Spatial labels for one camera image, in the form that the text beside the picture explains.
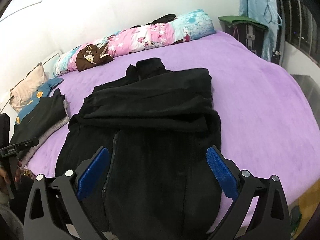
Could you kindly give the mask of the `person's left hand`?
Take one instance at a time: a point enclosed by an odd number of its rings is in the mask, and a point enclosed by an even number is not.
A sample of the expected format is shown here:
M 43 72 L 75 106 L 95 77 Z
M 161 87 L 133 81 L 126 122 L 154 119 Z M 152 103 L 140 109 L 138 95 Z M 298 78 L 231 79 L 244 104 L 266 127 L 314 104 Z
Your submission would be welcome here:
M 17 162 L 17 170 L 15 174 L 14 180 L 18 183 L 21 179 L 21 169 L 20 167 L 22 166 L 22 163 L 20 161 Z M 9 175 L 7 171 L 4 169 L 3 166 L 0 168 L 0 175 L 1 175 L 1 192 L 4 194 L 8 195 L 9 191 L 7 189 L 7 186 L 11 184 Z

